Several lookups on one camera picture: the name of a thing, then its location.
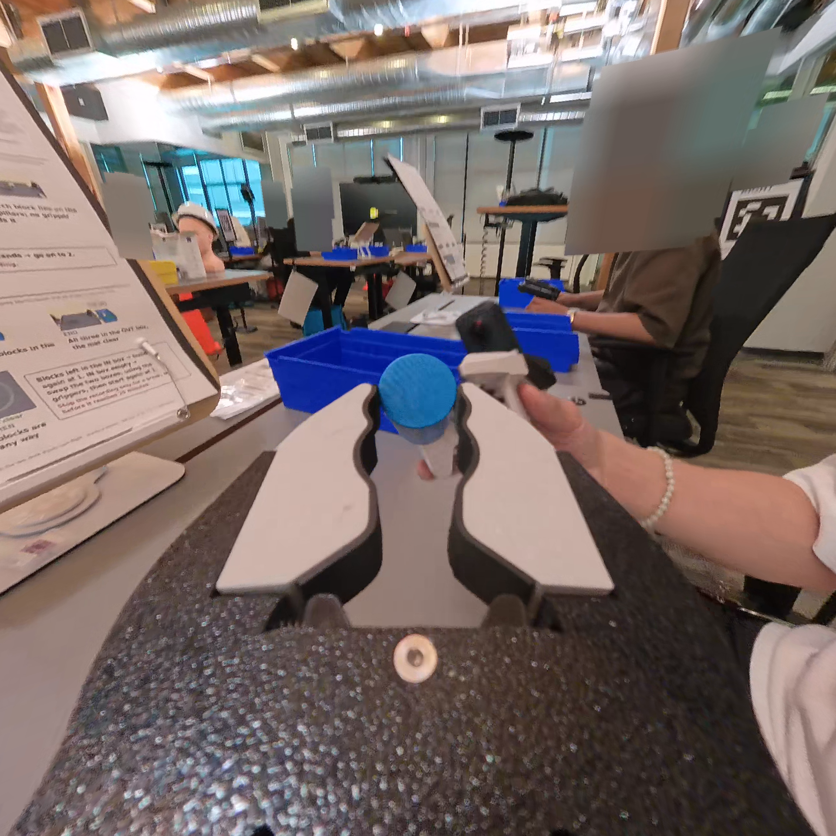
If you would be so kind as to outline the wood-edged desk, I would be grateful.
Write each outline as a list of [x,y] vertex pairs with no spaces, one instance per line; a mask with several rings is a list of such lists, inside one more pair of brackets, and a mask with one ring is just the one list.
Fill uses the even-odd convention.
[[251,283],[271,277],[264,270],[227,269],[195,281],[166,285],[165,290],[176,299],[175,307],[181,313],[204,308],[214,311],[227,362],[234,369],[242,363],[242,355],[230,307],[241,308],[253,297]]
[[360,277],[368,277],[367,294],[370,320],[375,321],[384,316],[384,277],[395,276],[400,270],[408,267],[426,266],[431,262],[427,251],[422,253],[406,253],[399,251],[386,256],[360,257],[350,260],[329,260],[322,255],[288,257],[282,263],[289,266],[320,266],[329,268],[346,268],[355,271]]

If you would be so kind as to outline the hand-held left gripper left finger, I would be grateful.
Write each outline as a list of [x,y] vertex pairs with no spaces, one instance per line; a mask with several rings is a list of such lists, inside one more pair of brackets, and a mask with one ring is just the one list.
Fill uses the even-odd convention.
[[220,594],[353,599],[382,566],[371,474],[381,400],[359,384],[309,415],[276,447],[217,581]]

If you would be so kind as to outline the clear plastic sheet sleeve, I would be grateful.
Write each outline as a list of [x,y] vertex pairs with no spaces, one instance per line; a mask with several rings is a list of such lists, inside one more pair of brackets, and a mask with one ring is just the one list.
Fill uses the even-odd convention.
[[280,397],[266,358],[221,375],[221,395],[211,417],[230,420]]

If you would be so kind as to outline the orange traffic cone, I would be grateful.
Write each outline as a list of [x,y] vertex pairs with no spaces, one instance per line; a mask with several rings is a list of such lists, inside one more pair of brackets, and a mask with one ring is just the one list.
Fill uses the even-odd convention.
[[213,336],[200,310],[183,311],[181,314],[204,354],[213,358],[222,353],[222,345]]

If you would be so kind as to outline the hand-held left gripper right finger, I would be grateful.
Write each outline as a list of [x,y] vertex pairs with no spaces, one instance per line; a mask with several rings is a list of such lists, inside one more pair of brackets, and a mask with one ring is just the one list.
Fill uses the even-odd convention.
[[459,387],[455,426],[455,579],[477,598],[610,594],[614,581],[551,444],[471,382]]

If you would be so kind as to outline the silver ventilation duct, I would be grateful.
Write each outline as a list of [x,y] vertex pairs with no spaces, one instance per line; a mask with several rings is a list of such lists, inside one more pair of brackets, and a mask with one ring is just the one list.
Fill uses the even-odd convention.
[[553,54],[512,64],[498,41],[163,90],[168,114],[214,132],[286,127],[344,117],[517,101],[585,89],[592,67]]
[[329,13],[327,1],[179,3],[128,22],[96,26],[91,38],[99,52],[122,56],[252,35],[266,25]]

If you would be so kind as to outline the printed marker sign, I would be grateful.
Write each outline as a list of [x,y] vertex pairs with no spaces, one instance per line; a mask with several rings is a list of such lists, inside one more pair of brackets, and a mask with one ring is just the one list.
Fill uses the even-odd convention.
[[733,191],[721,217],[718,233],[721,258],[725,259],[748,226],[783,222],[800,216],[809,189],[809,178]]

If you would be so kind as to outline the person's white shirt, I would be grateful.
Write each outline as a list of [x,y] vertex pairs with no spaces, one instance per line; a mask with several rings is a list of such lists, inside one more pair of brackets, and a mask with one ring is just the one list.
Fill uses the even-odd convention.
[[752,706],[790,794],[816,834],[835,834],[835,635],[768,625],[749,664]]

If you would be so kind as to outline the black mesh office chair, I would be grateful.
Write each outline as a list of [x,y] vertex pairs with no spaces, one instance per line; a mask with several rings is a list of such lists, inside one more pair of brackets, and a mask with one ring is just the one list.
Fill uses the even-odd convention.
[[674,384],[682,352],[596,337],[595,348],[630,357],[643,394],[617,410],[625,438],[660,445],[684,458],[711,451],[721,398],[732,361],[834,233],[835,215],[750,223],[721,267],[713,293],[710,340],[697,375]]

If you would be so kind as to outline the blue wooden cylinder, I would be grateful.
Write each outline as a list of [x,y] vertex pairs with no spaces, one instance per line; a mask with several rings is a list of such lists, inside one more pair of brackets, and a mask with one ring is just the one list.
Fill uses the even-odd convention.
[[457,396],[451,369],[429,354],[407,354],[384,369],[378,383],[381,407],[396,431],[415,445],[440,440]]

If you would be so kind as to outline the person's right forearm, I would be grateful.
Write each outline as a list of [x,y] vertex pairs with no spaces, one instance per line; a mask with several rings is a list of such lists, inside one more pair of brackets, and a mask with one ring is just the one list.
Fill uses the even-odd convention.
[[609,436],[604,488],[645,528],[728,570],[834,591],[834,455],[775,476],[676,462]]

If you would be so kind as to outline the mannequin head white helmet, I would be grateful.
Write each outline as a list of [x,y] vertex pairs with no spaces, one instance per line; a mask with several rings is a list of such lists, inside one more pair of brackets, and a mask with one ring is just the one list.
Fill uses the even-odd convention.
[[202,204],[184,202],[172,216],[175,229],[180,234],[191,235],[200,251],[206,273],[223,273],[226,269],[222,259],[214,252],[218,239],[218,228],[213,214]]

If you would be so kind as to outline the black floor lamp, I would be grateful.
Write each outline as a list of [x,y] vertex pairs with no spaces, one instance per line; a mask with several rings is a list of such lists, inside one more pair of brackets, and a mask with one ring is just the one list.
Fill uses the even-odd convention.
[[517,145],[521,142],[530,141],[532,138],[532,131],[522,130],[518,128],[496,131],[494,135],[494,139],[496,141],[508,146],[507,173],[505,184],[501,192],[502,196],[500,197],[500,203],[506,201],[507,197],[511,195]]

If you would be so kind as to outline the instruction sheet board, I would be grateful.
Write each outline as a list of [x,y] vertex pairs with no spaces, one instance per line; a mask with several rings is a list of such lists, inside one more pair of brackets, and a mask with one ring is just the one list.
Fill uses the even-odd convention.
[[446,293],[462,290],[470,280],[463,245],[455,238],[441,207],[418,170],[393,155],[386,164],[415,204],[425,228],[427,249]]
[[2,511],[207,417],[221,384],[2,67]]

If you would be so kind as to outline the person's right hand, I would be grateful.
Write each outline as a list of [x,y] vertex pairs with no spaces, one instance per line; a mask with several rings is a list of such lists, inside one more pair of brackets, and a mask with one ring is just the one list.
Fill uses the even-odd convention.
[[529,422],[549,444],[573,457],[600,486],[606,487],[609,434],[589,423],[576,404],[532,384],[519,384],[517,396]]

